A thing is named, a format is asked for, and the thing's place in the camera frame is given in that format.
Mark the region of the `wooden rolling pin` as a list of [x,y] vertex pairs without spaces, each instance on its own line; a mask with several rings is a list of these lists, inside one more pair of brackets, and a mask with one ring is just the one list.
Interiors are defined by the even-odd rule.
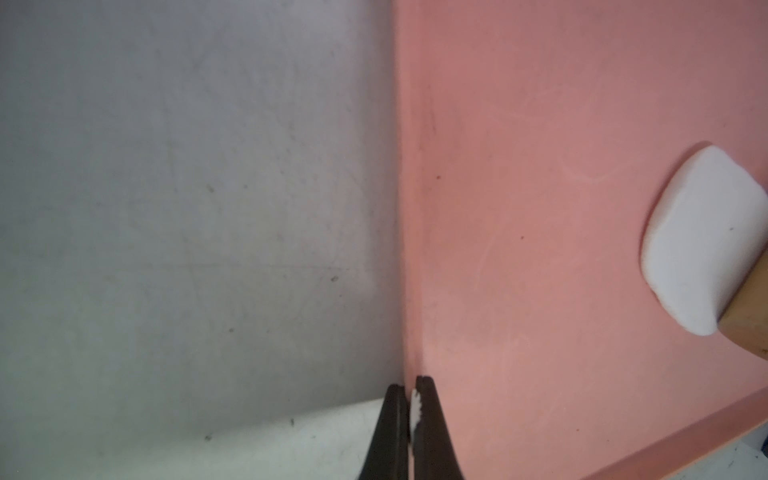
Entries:
[[721,334],[742,349],[767,359],[767,249],[737,289],[718,321]]

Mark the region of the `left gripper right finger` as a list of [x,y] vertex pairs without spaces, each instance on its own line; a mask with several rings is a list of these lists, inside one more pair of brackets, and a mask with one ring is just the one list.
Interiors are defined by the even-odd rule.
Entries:
[[415,480],[462,480],[435,381],[417,376],[412,390],[412,452]]

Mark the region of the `white dough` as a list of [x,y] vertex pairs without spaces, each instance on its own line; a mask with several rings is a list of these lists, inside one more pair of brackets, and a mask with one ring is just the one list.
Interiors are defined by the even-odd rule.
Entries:
[[644,280],[686,331],[710,336],[767,244],[767,193],[724,150],[685,160],[661,193],[640,251]]

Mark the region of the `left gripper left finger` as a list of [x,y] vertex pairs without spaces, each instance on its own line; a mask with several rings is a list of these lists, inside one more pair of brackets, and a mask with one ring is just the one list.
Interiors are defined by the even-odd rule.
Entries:
[[362,465],[359,480],[408,480],[410,407],[405,387],[391,384]]

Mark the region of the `pink plastic tray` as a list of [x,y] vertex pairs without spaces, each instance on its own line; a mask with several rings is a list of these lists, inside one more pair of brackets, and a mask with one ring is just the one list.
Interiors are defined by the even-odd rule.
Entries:
[[468,479],[661,479],[767,419],[767,364],[640,269],[713,143],[767,179],[763,1],[397,1],[405,369]]

